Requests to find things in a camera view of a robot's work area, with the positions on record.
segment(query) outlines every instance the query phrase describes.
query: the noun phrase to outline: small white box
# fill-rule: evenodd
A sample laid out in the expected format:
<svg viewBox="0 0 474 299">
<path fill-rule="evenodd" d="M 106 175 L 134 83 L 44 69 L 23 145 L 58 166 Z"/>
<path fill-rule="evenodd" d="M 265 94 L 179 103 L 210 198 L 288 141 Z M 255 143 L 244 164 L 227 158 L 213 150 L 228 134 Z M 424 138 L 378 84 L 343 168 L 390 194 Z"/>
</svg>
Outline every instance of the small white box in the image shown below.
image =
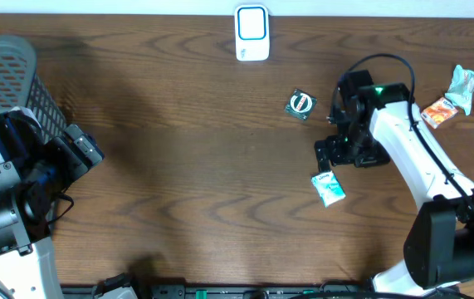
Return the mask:
<svg viewBox="0 0 474 299">
<path fill-rule="evenodd" d="M 235 10 L 235 45 L 239 61 L 263 61 L 270 55 L 268 10 L 241 5 Z"/>
</svg>

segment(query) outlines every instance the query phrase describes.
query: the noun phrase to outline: plastic mesh basket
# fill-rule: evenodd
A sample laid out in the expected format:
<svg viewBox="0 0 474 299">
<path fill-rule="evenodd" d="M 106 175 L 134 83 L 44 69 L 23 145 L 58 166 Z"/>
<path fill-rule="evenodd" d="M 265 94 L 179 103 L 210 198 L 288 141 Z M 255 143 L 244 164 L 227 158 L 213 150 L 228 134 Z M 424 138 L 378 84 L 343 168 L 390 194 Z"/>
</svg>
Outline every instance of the plastic mesh basket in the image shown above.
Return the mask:
<svg viewBox="0 0 474 299">
<path fill-rule="evenodd" d="M 46 143 L 66 128 L 65 116 L 36 76 L 36 53 L 20 37 L 0 36 L 0 113 L 22 106 L 33 111 Z"/>
</svg>

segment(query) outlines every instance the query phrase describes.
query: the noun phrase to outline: orange package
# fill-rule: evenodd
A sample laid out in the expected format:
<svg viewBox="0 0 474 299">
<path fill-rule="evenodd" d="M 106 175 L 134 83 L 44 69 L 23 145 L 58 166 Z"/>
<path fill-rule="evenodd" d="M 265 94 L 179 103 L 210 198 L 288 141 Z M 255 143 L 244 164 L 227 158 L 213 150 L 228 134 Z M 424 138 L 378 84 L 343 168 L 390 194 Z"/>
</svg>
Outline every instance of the orange package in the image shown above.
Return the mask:
<svg viewBox="0 0 474 299">
<path fill-rule="evenodd" d="M 425 108 L 423 113 L 421 113 L 421 117 L 436 129 L 443 121 L 452 118 L 456 113 L 458 113 L 458 110 L 454 108 L 451 101 L 442 97 L 436 100 L 434 104 Z"/>
</svg>

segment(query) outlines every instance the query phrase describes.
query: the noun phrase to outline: wooden table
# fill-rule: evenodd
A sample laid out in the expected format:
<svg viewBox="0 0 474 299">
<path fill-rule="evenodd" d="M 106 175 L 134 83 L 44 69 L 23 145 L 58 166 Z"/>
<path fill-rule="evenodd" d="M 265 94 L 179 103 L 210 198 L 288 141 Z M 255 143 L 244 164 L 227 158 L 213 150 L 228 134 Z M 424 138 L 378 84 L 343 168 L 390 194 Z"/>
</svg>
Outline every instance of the wooden table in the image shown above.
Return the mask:
<svg viewBox="0 0 474 299">
<path fill-rule="evenodd" d="M 347 198 L 329 208 L 310 184 L 313 144 L 335 133 L 335 82 L 363 56 L 396 53 L 424 107 L 456 64 L 474 70 L 474 20 L 271 17 L 270 58 L 250 63 L 235 58 L 232 17 L 0 15 L 0 33 L 29 39 L 49 91 L 106 154 L 57 224 L 61 283 L 129 270 L 319 283 L 391 267 L 417 212 L 393 163 L 335 168 Z M 408 82 L 394 61 L 366 66 Z M 306 122 L 284 111 L 296 87 L 318 98 Z M 474 112 L 433 133 L 474 180 Z M 474 296 L 474 281 L 462 290 Z"/>
</svg>

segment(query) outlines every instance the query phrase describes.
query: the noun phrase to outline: blue packet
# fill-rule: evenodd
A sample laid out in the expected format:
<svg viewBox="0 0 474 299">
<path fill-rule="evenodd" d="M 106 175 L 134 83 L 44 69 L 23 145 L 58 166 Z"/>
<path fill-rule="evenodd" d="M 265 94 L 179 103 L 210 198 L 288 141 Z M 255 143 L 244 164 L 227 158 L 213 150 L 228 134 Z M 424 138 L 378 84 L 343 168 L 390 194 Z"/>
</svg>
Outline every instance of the blue packet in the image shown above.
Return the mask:
<svg viewBox="0 0 474 299">
<path fill-rule="evenodd" d="M 445 97 L 453 105 L 461 107 L 466 115 L 471 113 L 472 93 L 474 92 L 474 71 L 464 70 L 457 65 L 452 73 L 452 82 Z"/>
</svg>

